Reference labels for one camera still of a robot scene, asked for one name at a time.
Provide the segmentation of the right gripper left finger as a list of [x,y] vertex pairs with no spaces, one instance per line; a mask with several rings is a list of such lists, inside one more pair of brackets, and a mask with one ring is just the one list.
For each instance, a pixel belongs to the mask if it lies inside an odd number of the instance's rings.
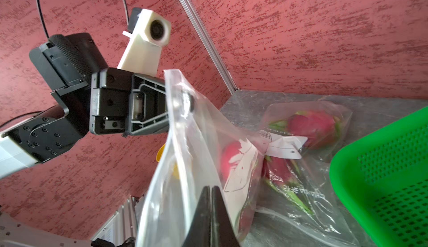
[[211,244],[211,195],[205,186],[199,197],[193,220],[182,247],[209,247]]

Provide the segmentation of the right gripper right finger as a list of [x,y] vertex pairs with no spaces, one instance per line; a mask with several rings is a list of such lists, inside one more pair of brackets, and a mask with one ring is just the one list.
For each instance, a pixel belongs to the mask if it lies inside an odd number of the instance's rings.
[[211,247],[240,247],[218,186],[211,190],[210,229]]

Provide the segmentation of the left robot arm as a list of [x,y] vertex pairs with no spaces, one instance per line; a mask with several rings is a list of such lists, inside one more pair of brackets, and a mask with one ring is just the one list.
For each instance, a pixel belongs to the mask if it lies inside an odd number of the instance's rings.
[[1,177],[68,152],[87,133],[168,131],[164,81],[108,67],[88,33],[51,36],[30,59],[56,105],[1,132]]

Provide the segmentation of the clear zip-top bag front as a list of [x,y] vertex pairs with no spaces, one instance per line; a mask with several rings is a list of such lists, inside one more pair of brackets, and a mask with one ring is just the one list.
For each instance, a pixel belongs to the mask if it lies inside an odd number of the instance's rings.
[[[136,246],[181,247],[190,229],[202,189],[221,189],[220,159],[230,143],[249,140],[263,156],[265,145],[258,132],[234,126],[204,95],[187,81],[180,70],[165,71],[169,131],[166,150],[177,162],[176,180],[159,162],[144,200]],[[194,111],[183,117],[181,94],[195,98]]]

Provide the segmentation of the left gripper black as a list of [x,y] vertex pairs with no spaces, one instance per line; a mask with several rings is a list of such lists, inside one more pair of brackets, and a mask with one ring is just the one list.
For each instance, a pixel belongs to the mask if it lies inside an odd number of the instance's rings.
[[[181,94],[181,108],[183,117],[194,111],[195,98],[191,93]],[[147,136],[168,129],[164,80],[116,68],[92,74],[91,133]]]

